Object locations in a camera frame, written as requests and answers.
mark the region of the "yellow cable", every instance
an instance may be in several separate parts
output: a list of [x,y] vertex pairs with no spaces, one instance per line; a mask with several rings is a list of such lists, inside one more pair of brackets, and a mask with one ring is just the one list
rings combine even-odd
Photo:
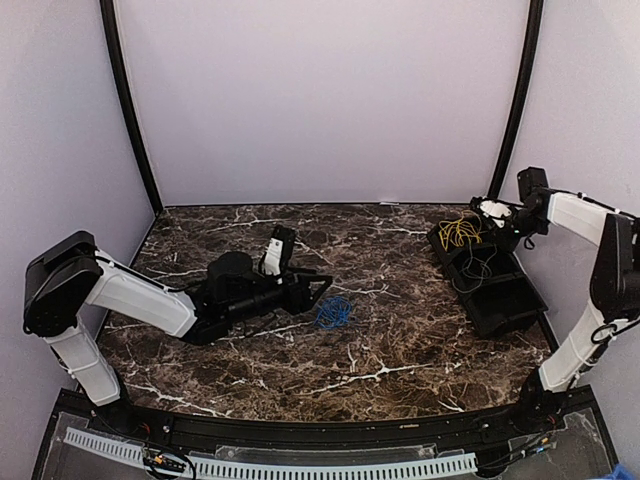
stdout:
[[449,251],[449,246],[464,247],[467,242],[472,243],[474,240],[476,243],[482,243],[482,233],[475,225],[468,220],[465,220],[466,212],[462,212],[461,217],[458,220],[441,221],[438,226],[440,227],[440,243],[444,251]]

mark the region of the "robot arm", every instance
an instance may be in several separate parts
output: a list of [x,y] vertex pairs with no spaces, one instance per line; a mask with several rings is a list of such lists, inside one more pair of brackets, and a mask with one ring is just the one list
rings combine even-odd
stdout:
[[[211,262],[194,291],[179,291],[147,278],[76,232],[35,260],[26,274],[24,330],[53,349],[89,399],[104,407],[126,398],[124,385],[83,325],[83,303],[120,312],[168,335],[204,345],[225,336],[237,321],[277,308],[310,310],[331,285],[330,276],[289,267],[295,232],[277,226],[258,271],[242,252]],[[320,287],[312,290],[312,284]]]
[[635,324],[640,315],[640,221],[582,194],[550,189],[542,169],[520,172],[518,184],[521,207],[472,200],[472,208],[484,217],[502,248],[512,250],[534,233],[546,235],[549,224],[598,247],[584,313],[535,378],[538,390],[564,392],[595,365],[616,333]]

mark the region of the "black tray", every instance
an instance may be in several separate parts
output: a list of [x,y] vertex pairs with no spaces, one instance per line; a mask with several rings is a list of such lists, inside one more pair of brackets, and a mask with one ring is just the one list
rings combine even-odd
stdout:
[[[541,317],[544,318],[548,307],[513,253],[500,250],[486,237],[482,243],[474,243],[471,251],[468,245],[450,247],[449,251],[445,251],[440,243],[439,232],[440,227],[436,225],[427,234],[429,243],[457,287],[458,297],[481,338],[495,338],[515,330],[526,330]],[[470,255],[485,261],[491,257],[487,264],[492,271],[489,278],[480,282],[461,273]],[[473,262],[470,270],[479,274],[479,271],[474,271],[478,269],[478,262]]]

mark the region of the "marble surface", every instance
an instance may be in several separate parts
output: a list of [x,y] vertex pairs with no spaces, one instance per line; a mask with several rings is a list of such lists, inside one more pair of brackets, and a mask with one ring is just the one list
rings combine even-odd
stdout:
[[[314,312],[245,338],[238,325],[196,347],[111,313],[99,338],[138,405],[201,415],[283,421],[412,418],[514,401],[549,355],[537,325],[480,340],[426,239],[460,207],[275,205],[178,207],[156,222],[135,268],[167,285],[204,276],[229,250],[258,259],[274,225],[295,228],[292,264],[334,275],[327,296],[354,321],[313,326]],[[248,322],[249,329],[263,322]]]

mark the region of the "black wire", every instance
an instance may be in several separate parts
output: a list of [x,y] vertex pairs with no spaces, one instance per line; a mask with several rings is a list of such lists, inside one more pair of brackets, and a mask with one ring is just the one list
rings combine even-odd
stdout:
[[516,458],[514,458],[512,460],[509,460],[506,463],[500,463],[498,465],[494,465],[492,467],[489,467],[489,470],[493,470],[493,469],[497,470],[498,468],[505,468],[505,467],[508,467],[509,465],[513,465],[514,463],[519,462],[520,460],[524,460],[525,458],[527,458],[527,457],[526,456],[523,457],[522,455],[520,455],[520,456],[518,456],[518,457],[516,457]]
[[276,315],[275,313],[271,313],[271,317],[264,322],[262,325],[260,325],[258,328],[256,328],[254,331],[247,333],[247,322],[243,322],[244,323],[244,338],[251,338],[256,336],[258,333],[263,332],[265,328],[267,328],[269,325],[271,325],[276,319],[278,318],[278,315]]
[[[588,202],[588,203],[593,203],[594,205],[598,205],[599,207],[606,208],[607,210],[611,210],[612,212],[615,212],[617,210],[617,209],[613,208],[611,205],[607,205],[606,203],[599,202],[598,200],[595,200],[595,199],[587,196],[583,192],[578,192],[577,197],[580,200],[584,200],[585,202]],[[631,213],[628,213],[628,212],[624,212],[622,210],[618,210],[618,213],[620,215],[624,215],[625,217],[629,217],[629,218],[632,218],[634,220],[637,220],[637,218],[638,218],[635,215],[632,215]]]
[[485,216],[485,217],[487,217],[487,218],[491,218],[491,219],[493,219],[493,220],[501,220],[501,221],[503,221],[503,222],[504,222],[505,220],[509,220],[509,219],[511,218],[511,216],[510,216],[510,215],[507,215],[507,216],[502,215],[502,216],[500,216],[500,217],[496,217],[495,215],[491,215],[490,213],[487,213],[487,212],[484,212],[484,211],[482,212],[482,215],[483,215],[483,216]]
[[560,406],[558,407],[558,411],[557,411],[558,415],[562,415],[562,412],[564,412],[564,409],[567,408],[567,404],[569,403],[569,396],[570,396],[569,390],[573,388],[573,386],[577,383],[577,381],[578,381],[578,375],[574,375],[569,381],[569,385],[567,385],[567,389],[564,391],[564,396],[562,397],[562,401],[560,402]]
[[[160,445],[159,443],[152,442],[152,441],[149,440],[148,436],[147,436],[146,439],[142,440],[140,438],[131,437],[131,436],[126,435],[126,434],[124,434],[122,432],[119,432],[118,430],[113,428],[111,425],[109,425],[109,423],[96,410],[94,410],[93,413],[95,413],[96,417],[102,422],[102,424],[105,427],[107,427],[109,430],[111,430],[118,437],[126,438],[127,440],[131,440],[133,442],[142,443],[147,449],[149,447],[153,447],[155,450],[159,451],[158,455],[162,455],[163,453],[169,453],[169,454],[173,455],[174,457],[180,459],[182,462],[184,462],[187,465],[189,465],[189,468],[191,469],[191,480],[198,480],[198,474],[196,472],[196,466],[193,464],[191,459],[189,457],[187,457],[186,455],[180,453],[178,450],[176,450],[174,448],[167,447],[166,445]],[[168,477],[168,479],[179,478],[181,475],[182,474],[179,474],[179,475],[176,475],[176,476],[171,476],[171,477]]]
[[514,453],[519,453],[522,450],[528,450],[534,446],[537,446],[536,444],[539,443],[540,441],[542,441],[544,438],[549,437],[553,435],[553,432],[544,432],[541,433],[539,435],[537,435],[536,437],[533,437],[531,440],[528,440],[526,442],[524,442],[522,445],[512,449],[509,453],[506,453],[505,455],[503,455],[500,458],[497,458],[496,460],[493,460],[489,463],[485,463],[484,465],[479,465],[478,468],[499,468],[498,466],[495,466],[496,463],[501,462],[502,460],[506,460],[507,458],[511,457],[511,455],[513,455]]
[[526,250],[533,250],[534,248],[536,248],[536,244],[533,243],[533,240],[531,240],[531,237],[533,236],[533,233],[530,233],[529,235],[527,235],[527,237],[524,239],[524,248]]
[[500,411],[495,412],[495,413],[489,413],[489,414],[487,414],[487,415],[482,415],[482,416],[476,417],[476,418],[473,420],[473,423],[475,423],[475,424],[477,424],[477,423],[481,423],[481,422],[482,422],[482,423],[485,423],[488,419],[496,418],[496,417],[501,417],[501,416],[507,415],[507,414],[511,413],[511,412],[513,411],[513,409],[514,409],[514,408],[515,408],[515,405],[511,405],[511,406],[510,406],[510,407],[508,407],[506,410],[500,410]]
[[[591,343],[593,343],[594,345],[602,345],[603,343],[607,343],[609,340],[611,340],[611,336],[615,335],[617,329],[618,326],[615,323],[605,323],[604,325],[600,325],[591,333]],[[600,340],[596,340],[596,335],[600,332],[604,332],[605,330],[613,330],[611,336],[603,337]]]
[[171,293],[184,292],[185,290],[189,290],[190,288],[198,287],[202,285],[204,282],[206,282],[206,280],[207,280],[206,278],[202,278],[200,280],[194,280],[193,282],[189,282],[186,285],[183,285],[182,287],[169,288],[168,291]]
[[518,203],[511,203],[505,200],[499,200],[497,203],[504,203],[505,205],[509,205],[510,207],[515,207],[515,208],[526,208],[525,205],[518,204]]
[[[174,455],[176,458],[180,458],[171,452],[161,452],[161,453],[158,453],[158,455],[165,455],[167,453],[169,455]],[[147,471],[147,473],[149,473],[149,475],[156,478],[157,480],[175,480],[176,478],[180,478],[180,476],[182,475],[182,473],[178,473],[178,472],[175,472],[177,473],[177,475],[171,475],[169,473],[160,472],[158,471],[158,467],[156,467],[153,463],[149,463],[148,467],[149,467],[149,470],[151,470],[151,472]]]
[[102,260],[103,262],[108,263],[111,267],[117,268],[118,270],[122,270],[123,272],[127,272],[129,275],[132,275],[132,276],[142,280],[143,282],[150,283],[154,287],[166,288],[165,285],[163,285],[162,283],[158,282],[157,280],[154,280],[153,278],[149,278],[149,277],[141,274],[137,270],[134,270],[132,268],[126,267],[124,265],[121,265],[121,264],[117,263],[115,260],[109,260],[107,258],[102,258],[102,257],[95,257],[95,259],[96,260]]
[[[491,261],[491,259],[493,257],[495,257],[498,254],[498,246],[496,244],[493,245],[494,251],[493,253],[489,256],[489,258],[487,258],[486,260],[480,260],[479,258],[477,258],[476,256],[473,255],[473,247],[471,245],[471,241],[469,241],[469,258],[466,259],[464,261],[464,263],[462,264],[462,268],[460,269],[460,273],[462,273],[465,277],[471,279],[471,280],[478,280],[478,284],[475,285],[474,287],[470,288],[469,290],[462,290],[460,288],[458,288],[458,286],[456,285],[455,279],[451,279],[451,285],[453,286],[453,288],[462,294],[467,294],[467,293],[472,293],[475,292],[477,289],[479,289],[484,281],[488,278],[491,278],[493,276],[493,271],[491,270],[491,267],[489,267],[489,262]],[[480,274],[475,274],[471,271],[471,267],[473,265],[473,261],[476,261],[479,266],[480,266]]]
[[614,331],[614,332],[612,333],[612,335],[613,335],[614,337],[617,337],[617,336],[618,336],[618,335],[620,335],[621,333],[624,333],[624,332],[626,332],[627,330],[631,330],[633,327],[637,327],[638,325],[640,325],[640,319],[638,319],[638,320],[636,320],[635,322],[633,322],[633,323],[631,323],[631,324],[627,325],[627,326],[626,326],[626,327],[624,327],[624,328],[621,328],[620,330],[616,330],[616,331]]

